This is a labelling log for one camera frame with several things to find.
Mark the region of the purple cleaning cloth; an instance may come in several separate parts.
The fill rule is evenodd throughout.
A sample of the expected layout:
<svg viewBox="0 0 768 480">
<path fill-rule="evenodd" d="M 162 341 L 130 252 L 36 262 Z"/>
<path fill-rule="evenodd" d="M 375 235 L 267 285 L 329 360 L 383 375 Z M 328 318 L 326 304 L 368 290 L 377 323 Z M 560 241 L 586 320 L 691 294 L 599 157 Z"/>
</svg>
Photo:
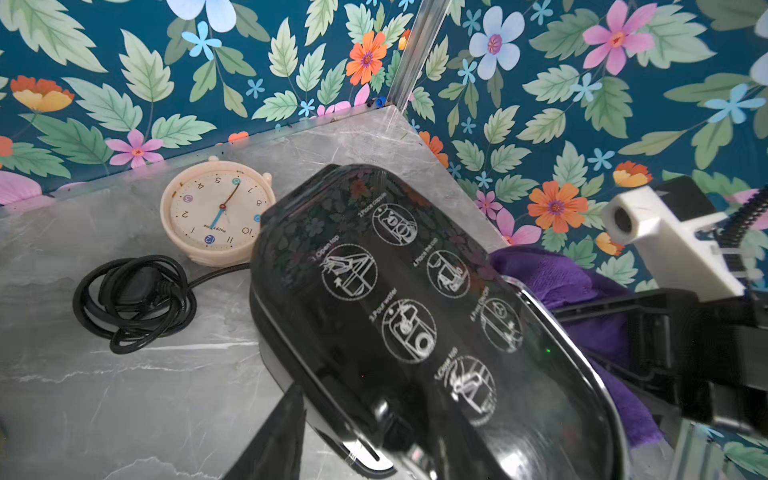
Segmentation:
<svg viewBox="0 0 768 480">
<path fill-rule="evenodd" d="M 490 263 L 499 274 L 523 282 L 551 311 L 629 293 L 618 283 L 581 268 L 569 257 L 530 246 L 497 250 L 490 255 Z M 629 366 L 626 322 L 626 315 L 612 314 L 565 322 L 563 327 L 578 347 L 626 368 Z M 638 448 L 662 441 L 661 430 L 641 400 L 602 366 L 597 363 L 592 366 L 614 401 L 630 446 Z"/>
</svg>

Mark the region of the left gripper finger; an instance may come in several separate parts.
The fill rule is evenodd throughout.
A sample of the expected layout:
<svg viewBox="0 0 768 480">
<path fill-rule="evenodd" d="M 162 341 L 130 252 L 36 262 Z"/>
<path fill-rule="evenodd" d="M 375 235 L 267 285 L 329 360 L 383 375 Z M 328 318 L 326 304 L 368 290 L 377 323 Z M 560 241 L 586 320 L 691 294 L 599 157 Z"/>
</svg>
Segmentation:
<svg viewBox="0 0 768 480">
<path fill-rule="evenodd" d="M 223 479 L 298 479 L 305 423 L 303 390 L 293 383 Z"/>
</svg>

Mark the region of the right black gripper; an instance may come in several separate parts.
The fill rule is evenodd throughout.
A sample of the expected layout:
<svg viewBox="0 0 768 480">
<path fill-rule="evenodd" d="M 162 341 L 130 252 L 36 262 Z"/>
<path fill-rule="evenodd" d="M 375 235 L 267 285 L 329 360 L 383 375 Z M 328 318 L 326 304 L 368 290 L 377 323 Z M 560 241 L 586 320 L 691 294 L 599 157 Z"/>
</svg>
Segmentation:
<svg viewBox="0 0 768 480">
<path fill-rule="evenodd" d="M 629 379 L 682 417 L 767 435 L 767 295 L 702 302 L 658 290 L 556 308 L 561 324 L 627 320 Z"/>
</svg>

